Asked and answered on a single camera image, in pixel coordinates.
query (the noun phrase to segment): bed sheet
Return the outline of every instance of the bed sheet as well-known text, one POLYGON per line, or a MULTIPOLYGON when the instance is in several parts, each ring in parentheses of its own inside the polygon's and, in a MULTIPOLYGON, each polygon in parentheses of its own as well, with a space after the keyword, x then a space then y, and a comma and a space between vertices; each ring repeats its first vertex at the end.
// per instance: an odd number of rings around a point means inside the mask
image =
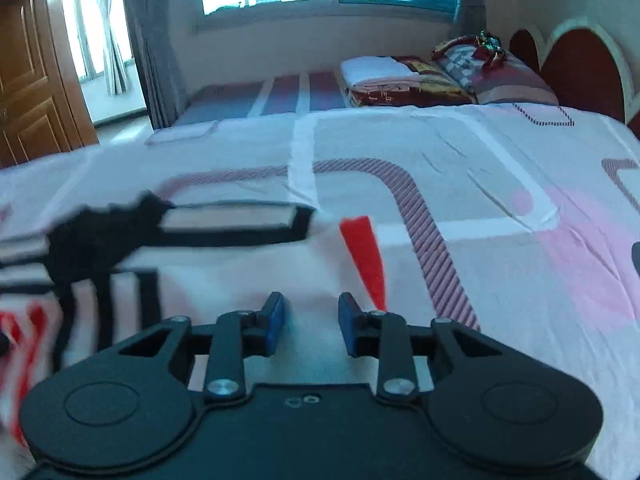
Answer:
POLYGON ((543 105, 209 122, 0 172, 10 190, 0 237, 147 189, 180 204, 289 200, 370 215, 389 310, 412 324, 451 317, 587 383, 605 410, 589 464, 633 480, 639 156, 622 124, 543 105))

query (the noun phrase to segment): circular cover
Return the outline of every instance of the circular cover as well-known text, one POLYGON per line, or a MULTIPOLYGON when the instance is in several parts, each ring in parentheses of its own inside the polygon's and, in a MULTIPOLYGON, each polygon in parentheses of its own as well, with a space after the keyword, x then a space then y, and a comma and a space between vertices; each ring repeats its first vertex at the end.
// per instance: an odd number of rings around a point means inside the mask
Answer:
POLYGON ((589 452, 602 407, 580 381, 528 360, 470 360, 439 382, 428 415, 452 446, 516 470, 559 465, 589 452))
POLYGON ((132 465, 171 445, 188 428, 187 388, 146 358, 77 365, 37 385, 20 410, 31 450, 61 466, 132 465))

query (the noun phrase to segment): white folded cloth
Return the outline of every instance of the white folded cloth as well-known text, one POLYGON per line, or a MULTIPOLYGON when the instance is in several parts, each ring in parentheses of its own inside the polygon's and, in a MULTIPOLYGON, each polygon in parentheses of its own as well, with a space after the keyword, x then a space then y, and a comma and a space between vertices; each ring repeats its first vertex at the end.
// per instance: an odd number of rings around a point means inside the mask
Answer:
POLYGON ((381 84, 408 84, 420 81, 420 74, 391 57, 362 56, 340 64, 349 88, 377 87, 381 84))

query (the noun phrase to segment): headboard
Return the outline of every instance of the headboard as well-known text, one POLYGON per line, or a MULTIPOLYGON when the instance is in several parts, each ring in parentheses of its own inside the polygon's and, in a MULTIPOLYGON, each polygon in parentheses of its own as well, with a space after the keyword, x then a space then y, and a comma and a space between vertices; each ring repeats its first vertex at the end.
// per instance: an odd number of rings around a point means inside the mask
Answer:
POLYGON ((541 75, 562 106, 613 117, 640 139, 640 95, 620 47, 604 28, 573 18, 544 41, 530 25, 513 35, 510 51, 541 75))

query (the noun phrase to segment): baseboard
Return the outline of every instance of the baseboard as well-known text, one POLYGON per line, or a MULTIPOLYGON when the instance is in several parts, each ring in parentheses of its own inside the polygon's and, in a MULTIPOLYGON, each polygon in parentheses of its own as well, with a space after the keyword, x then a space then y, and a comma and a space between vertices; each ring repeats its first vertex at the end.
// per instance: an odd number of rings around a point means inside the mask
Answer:
POLYGON ((114 115, 109 117, 108 119, 103 119, 101 121, 96 121, 94 123, 94 128, 101 128, 103 126, 111 126, 112 124, 122 123, 124 121, 130 121, 132 119, 137 119, 139 117, 144 117, 147 115, 146 108, 138 108, 137 110, 132 110, 130 112, 126 112, 120 115, 114 115))

